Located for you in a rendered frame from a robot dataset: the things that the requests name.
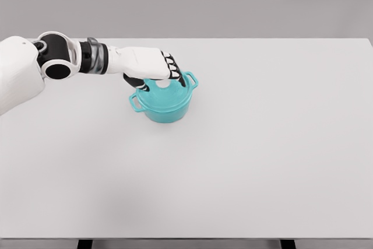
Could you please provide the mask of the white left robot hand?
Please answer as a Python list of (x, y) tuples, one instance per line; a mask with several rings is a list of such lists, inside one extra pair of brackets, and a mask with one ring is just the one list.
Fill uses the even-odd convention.
[(120, 55), (124, 60), (124, 79), (139, 90), (149, 91), (145, 79), (172, 79), (186, 86), (174, 57), (167, 52), (151, 47), (125, 47), (120, 49)]

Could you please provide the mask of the teal pot lid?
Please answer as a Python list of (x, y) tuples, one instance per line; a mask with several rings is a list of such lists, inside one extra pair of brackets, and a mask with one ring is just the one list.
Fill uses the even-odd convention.
[(175, 79), (168, 80), (167, 87), (160, 87), (156, 80), (145, 79), (149, 90), (136, 90), (138, 102), (146, 109), (157, 112), (174, 111), (181, 108), (192, 96), (193, 87), (196, 85), (189, 74), (189, 72), (182, 73), (185, 87)]

